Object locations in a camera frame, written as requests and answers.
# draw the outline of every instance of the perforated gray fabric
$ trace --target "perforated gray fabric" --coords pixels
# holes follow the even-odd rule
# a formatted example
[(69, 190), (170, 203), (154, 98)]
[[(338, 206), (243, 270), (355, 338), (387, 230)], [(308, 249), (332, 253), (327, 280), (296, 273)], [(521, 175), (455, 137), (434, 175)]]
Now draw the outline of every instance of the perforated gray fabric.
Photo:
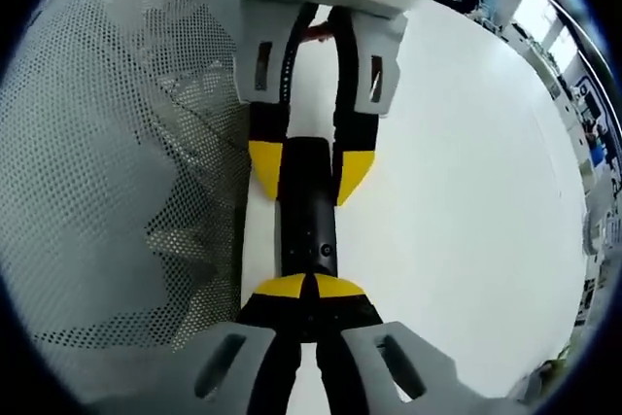
[(55, 0), (0, 89), (0, 264), (82, 401), (133, 392), (239, 309), (250, 172), (208, 0)]

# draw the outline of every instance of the black cylinder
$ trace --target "black cylinder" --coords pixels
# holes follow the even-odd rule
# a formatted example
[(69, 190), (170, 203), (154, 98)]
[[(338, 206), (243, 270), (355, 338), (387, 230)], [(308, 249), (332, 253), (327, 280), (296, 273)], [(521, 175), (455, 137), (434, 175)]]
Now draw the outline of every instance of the black cylinder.
[(283, 147), (277, 203), (280, 275), (337, 276), (330, 147), (324, 138), (290, 138)]

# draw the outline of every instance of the window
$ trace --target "window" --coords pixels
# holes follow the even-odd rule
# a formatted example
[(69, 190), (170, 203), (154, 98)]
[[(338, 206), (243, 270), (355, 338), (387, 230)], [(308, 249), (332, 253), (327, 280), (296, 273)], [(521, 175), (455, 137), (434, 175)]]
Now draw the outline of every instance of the window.
[(576, 43), (567, 28), (562, 30), (549, 52), (551, 52), (551, 55), (555, 58), (560, 72), (564, 73), (577, 52)]
[(557, 12), (548, 0), (521, 0), (514, 13), (514, 21), (528, 31), (539, 43), (546, 37)]

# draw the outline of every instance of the desk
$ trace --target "desk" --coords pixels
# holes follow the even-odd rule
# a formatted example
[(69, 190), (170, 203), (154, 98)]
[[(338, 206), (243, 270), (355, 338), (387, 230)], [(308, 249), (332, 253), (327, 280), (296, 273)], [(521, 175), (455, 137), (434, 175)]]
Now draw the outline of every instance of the desk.
[[(336, 214), (340, 275), (452, 357), (464, 383), (504, 396), (570, 337), (586, 267), (581, 178), (521, 56), (431, 1), (409, 18), (376, 161)], [(330, 137), (336, 77), (334, 42), (301, 47), (291, 136)], [(252, 178), (243, 301), (273, 275), (274, 205)], [(328, 413), (304, 347), (289, 413)]]

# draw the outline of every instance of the screw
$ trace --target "screw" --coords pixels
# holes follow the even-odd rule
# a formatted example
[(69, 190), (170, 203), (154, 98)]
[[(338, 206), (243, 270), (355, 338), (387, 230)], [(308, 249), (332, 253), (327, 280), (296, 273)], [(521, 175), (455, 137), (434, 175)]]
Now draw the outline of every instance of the screw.
[(323, 257), (329, 257), (330, 255), (332, 255), (332, 247), (329, 244), (325, 243), (324, 245), (322, 245), (320, 252), (322, 252)]

